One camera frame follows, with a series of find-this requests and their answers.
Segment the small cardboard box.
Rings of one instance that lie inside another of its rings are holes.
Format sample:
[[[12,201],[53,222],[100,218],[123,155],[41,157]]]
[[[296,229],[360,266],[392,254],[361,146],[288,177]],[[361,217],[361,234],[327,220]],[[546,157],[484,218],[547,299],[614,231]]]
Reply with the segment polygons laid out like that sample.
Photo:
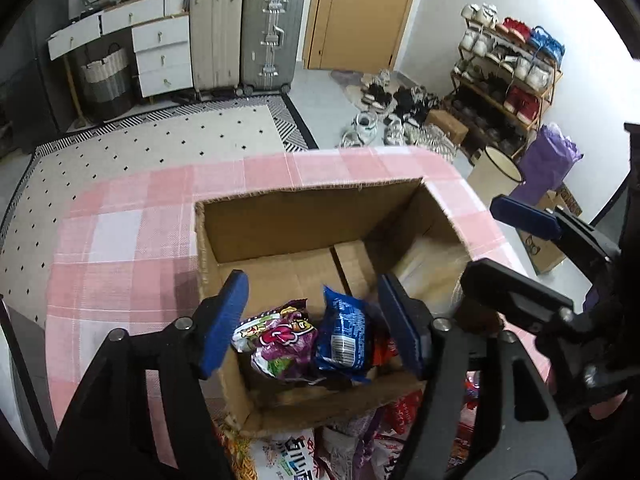
[[[446,110],[430,110],[426,122],[435,125],[446,137],[457,146],[460,146],[469,132],[469,128],[460,120],[449,114]]]

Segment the dotted floor rug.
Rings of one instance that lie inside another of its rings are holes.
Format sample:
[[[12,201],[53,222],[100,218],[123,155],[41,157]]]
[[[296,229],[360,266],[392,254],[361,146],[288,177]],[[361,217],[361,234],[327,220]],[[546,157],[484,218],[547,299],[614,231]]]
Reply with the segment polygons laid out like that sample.
[[[42,144],[22,158],[1,208],[4,301],[43,324],[58,231],[83,192],[118,191],[118,179],[147,171],[317,146],[291,99],[278,94],[148,110]]]

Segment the beige suitcase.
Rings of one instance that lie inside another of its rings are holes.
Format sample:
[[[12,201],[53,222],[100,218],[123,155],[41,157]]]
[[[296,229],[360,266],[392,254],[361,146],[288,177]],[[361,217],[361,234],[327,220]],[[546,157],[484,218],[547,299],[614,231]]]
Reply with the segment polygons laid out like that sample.
[[[240,84],[242,0],[190,0],[190,48],[197,92]]]

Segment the brown cardboard box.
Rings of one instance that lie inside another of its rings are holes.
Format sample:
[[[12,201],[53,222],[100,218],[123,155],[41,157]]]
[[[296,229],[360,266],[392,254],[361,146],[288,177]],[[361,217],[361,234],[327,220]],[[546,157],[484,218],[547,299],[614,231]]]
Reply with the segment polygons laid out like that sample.
[[[447,312],[470,248],[423,179],[311,185],[201,200],[195,206],[198,291],[215,296],[235,270],[248,278],[242,318],[305,300],[312,322],[332,288],[373,300],[386,272],[434,313]],[[420,389],[398,360],[360,385],[287,385],[263,378],[233,349],[203,387],[209,413],[247,437],[318,427]]]

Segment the woven laundry basket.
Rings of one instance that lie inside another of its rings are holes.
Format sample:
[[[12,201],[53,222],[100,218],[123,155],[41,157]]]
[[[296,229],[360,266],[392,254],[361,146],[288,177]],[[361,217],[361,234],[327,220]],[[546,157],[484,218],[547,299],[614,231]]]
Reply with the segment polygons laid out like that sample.
[[[129,56],[117,42],[110,44],[104,58],[81,65],[80,78],[90,116],[98,122],[114,119],[134,106]]]

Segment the purple grape snack bag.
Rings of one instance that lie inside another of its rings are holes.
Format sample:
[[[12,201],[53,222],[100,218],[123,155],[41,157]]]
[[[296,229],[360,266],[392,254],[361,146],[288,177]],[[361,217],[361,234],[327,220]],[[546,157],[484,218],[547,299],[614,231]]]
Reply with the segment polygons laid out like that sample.
[[[318,335],[307,312],[307,300],[296,299],[238,325],[231,345],[250,356],[257,373],[279,382],[313,382],[314,341]]]

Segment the purple gift bag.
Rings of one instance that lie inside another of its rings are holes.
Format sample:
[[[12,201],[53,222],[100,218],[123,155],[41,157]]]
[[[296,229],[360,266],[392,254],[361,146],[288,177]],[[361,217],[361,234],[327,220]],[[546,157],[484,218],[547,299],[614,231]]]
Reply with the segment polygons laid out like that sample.
[[[583,157],[578,146],[555,122],[543,124],[518,164],[525,182],[511,193],[511,197],[536,206],[544,194],[563,183]]]

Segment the silver suitcase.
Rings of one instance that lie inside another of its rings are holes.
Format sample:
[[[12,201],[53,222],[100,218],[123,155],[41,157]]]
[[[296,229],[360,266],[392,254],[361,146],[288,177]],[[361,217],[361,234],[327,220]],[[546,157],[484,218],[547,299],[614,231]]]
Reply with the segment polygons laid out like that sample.
[[[254,91],[290,91],[304,2],[243,0],[240,73],[248,96]]]

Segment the cream waste bin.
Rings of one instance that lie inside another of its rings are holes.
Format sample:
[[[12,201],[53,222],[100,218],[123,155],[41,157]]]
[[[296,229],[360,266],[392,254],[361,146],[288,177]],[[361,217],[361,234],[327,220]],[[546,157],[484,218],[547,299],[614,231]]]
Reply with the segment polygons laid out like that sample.
[[[524,174],[507,154],[486,146],[466,179],[480,201],[489,207],[499,195],[510,195],[525,183]]]

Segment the blue snack packet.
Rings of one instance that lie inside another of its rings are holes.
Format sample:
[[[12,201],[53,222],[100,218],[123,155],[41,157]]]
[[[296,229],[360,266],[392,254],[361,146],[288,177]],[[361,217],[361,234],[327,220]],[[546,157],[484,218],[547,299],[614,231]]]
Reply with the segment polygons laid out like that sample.
[[[323,287],[323,318],[314,340],[314,365],[322,373],[368,382],[373,368],[374,328],[361,299]]]

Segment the white drawer desk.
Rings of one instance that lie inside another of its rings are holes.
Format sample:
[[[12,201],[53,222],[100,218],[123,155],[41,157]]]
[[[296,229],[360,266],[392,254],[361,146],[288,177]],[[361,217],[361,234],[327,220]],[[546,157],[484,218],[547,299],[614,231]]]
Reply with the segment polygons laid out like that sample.
[[[91,119],[80,66],[107,56],[117,42],[127,50],[134,104],[193,87],[186,0],[128,0],[94,12],[48,39],[51,60],[62,58],[78,119]]]

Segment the wooden door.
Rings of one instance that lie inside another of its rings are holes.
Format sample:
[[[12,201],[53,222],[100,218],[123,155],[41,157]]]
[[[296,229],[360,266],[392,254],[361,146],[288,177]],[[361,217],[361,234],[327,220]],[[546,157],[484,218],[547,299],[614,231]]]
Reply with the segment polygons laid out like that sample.
[[[310,0],[305,67],[370,74],[394,67],[413,1]]]

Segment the wooden shoe rack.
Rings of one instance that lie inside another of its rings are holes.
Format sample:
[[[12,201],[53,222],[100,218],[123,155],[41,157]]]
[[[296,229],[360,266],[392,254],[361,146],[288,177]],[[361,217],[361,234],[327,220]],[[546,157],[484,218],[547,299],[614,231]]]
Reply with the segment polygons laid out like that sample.
[[[468,3],[461,17],[444,104],[468,128],[462,151],[477,160],[491,146],[519,160],[553,105],[565,47],[541,26],[500,18],[492,4]]]

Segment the pink plaid tablecloth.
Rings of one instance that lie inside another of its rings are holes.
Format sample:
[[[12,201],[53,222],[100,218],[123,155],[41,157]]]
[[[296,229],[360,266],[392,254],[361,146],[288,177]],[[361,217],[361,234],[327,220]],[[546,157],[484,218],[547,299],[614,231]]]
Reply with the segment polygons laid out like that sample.
[[[46,363],[62,418],[106,334],[158,330],[198,304],[195,203],[320,184],[421,178],[475,258],[522,262],[457,170],[420,148],[249,157],[130,174],[79,194],[58,228],[46,292]]]

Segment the white noodle snack bag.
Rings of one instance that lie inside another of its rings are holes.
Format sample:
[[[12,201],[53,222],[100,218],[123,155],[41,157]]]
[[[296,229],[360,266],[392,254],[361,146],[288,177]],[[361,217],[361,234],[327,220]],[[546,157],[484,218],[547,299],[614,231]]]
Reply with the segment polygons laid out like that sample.
[[[304,429],[263,438],[242,437],[226,422],[215,425],[217,437],[237,479],[329,479],[317,460],[314,430]]]

